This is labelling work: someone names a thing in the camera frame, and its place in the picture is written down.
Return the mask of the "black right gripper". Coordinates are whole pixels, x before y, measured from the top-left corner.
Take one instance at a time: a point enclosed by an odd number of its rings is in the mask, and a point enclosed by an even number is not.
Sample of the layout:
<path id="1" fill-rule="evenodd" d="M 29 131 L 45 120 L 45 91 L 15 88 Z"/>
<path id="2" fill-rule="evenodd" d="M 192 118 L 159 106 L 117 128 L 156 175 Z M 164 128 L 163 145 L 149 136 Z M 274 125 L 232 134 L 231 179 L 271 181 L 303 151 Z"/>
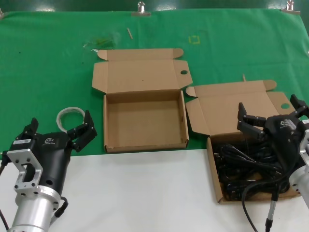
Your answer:
<path id="1" fill-rule="evenodd" d="M 269 118 L 248 115 L 239 103 L 237 129 L 256 140 L 267 140 L 278 157 L 285 178 L 306 165 L 306 124 L 300 118 L 309 118 L 309 107 L 295 94 L 290 97 L 294 111 Z"/>

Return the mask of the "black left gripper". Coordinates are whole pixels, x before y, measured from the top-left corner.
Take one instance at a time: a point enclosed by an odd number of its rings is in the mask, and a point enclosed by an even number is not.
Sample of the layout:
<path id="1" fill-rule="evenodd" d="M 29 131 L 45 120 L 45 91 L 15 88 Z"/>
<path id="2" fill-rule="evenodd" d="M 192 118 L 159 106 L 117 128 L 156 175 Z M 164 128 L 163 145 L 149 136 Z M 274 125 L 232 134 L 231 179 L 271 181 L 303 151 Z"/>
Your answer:
<path id="1" fill-rule="evenodd" d="M 31 123 L 26 125 L 18 136 L 19 140 L 31 139 L 30 142 L 14 141 L 12 151 L 30 149 L 42 166 L 39 185 L 52 188 L 61 194 L 72 149 L 80 152 L 97 136 L 94 121 L 90 112 L 86 110 L 84 123 L 68 130 L 67 134 L 64 132 L 39 134 L 36 133 L 38 125 L 37 119 L 33 117 Z"/>

